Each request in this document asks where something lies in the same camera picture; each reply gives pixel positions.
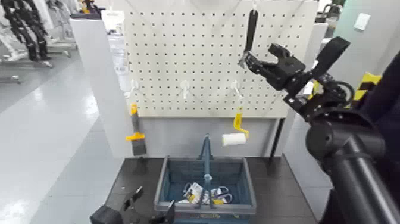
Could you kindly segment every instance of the wall outlet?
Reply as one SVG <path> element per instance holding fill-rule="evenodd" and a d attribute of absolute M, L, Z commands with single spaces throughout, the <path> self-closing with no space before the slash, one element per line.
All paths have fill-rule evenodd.
<path fill-rule="evenodd" d="M 357 21 L 354 24 L 354 28 L 357 30 L 365 30 L 371 15 L 360 13 L 358 15 Z"/>

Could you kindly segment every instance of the white hook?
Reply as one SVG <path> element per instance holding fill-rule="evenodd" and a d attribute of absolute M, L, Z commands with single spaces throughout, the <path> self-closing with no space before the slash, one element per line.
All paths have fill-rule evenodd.
<path fill-rule="evenodd" d="M 253 14 L 255 14 L 256 10 L 257 10 L 257 3 L 255 3 L 255 0 L 253 0 Z"/>
<path fill-rule="evenodd" d="M 239 82 L 238 82 L 237 80 L 233 81 L 233 82 L 230 84 L 230 89 L 231 89 L 231 90 L 234 90 L 234 91 L 236 92 L 236 94 L 239 95 L 239 99 L 242 99 L 243 96 L 242 96 L 242 94 L 240 94 L 239 88 L 240 88 L 240 84 L 239 84 Z"/>
<path fill-rule="evenodd" d="M 130 81 L 130 86 L 131 86 L 130 91 L 124 93 L 124 96 L 125 96 L 125 98 L 127 98 L 127 99 L 130 97 L 130 94 L 131 94 L 134 90 L 139 89 L 139 83 L 138 83 L 136 80 L 133 80 L 133 79 L 132 79 L 132 80 Z"/>
<path fill-rule="evenodd" d="M 183 91 L 183 99 L 186 99 L 188 97 L 188 92 L 189 92 L 189 89 L 190 89 L 189 82 L 185 79 L 184 81 L 182 81 L 180 83 L 180 88 Z"/>

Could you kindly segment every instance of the pegboard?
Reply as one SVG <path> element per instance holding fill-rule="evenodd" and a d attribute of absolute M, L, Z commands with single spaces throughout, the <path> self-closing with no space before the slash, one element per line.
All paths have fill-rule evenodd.
<path fill-rule="evenodd" d="M 316 1 L 256 1 L 258 23 L 252 52 L 268 53 L 279 43 L 303 59 L 317 11 Z M 138 84 L 131 97 L 141 116 L 285 117 L 284 91 L 238 66 L 253 1 L 118 0 L 125 13 L 130 78 Z M 182 82 L 189 84 L 184 99 Z M 231 89 L 239 84 L 238 93 Z"/>

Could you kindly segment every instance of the black handle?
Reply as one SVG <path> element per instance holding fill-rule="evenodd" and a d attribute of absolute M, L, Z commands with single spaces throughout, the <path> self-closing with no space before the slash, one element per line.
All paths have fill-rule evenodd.
<path fill-rule="evenodd" d="M 247 27 L 246 47 L 244 52 L 251 51 L 251 47 L 253 46 L 255 26 L 257 25 L 257 18 L 258 18 L 257 10 L 251 10 L 249 14 L 249 26 Z"/>

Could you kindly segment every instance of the blue basket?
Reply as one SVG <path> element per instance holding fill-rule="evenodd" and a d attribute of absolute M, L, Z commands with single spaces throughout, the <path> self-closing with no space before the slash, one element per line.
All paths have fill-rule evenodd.
<path fill-rule="evenodd" d="M 228 187 L 233 196 L 229 204 L 194 205 L 178 203 L 185 184 L 196 182 L 207 190 L 205 174 L 210 174 L 209 189 Z M 246 158 L 214 158 L 208 136 L 199 158 L 165 158 L 155 194 L 155 210 L 165 212 L 175 200 L 175 223 L 248 223 L 257 205 Z"/>

